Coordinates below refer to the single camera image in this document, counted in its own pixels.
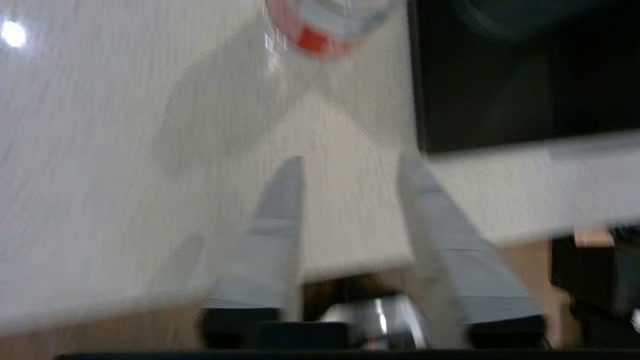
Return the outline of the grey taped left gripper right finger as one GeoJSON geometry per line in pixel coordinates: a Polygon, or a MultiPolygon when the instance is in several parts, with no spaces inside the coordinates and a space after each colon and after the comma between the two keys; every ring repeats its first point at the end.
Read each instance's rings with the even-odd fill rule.
{"type": "Polygon", "coordinates": [[[543,349],[541,306],[425,160],[402,154],[397,184],[432,347],[543,349]]]}

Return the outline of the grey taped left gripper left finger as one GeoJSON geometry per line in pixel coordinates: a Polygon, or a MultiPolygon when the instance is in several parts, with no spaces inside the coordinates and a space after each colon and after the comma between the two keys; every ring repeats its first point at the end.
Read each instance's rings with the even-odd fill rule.
{"type": "Polygon", "coordinates": [[[298,267],[304,185],[304,162],[297,156],[267,182],[203,307],[207,348],[245,347],[260,326],[284,321],[298,267]]]}

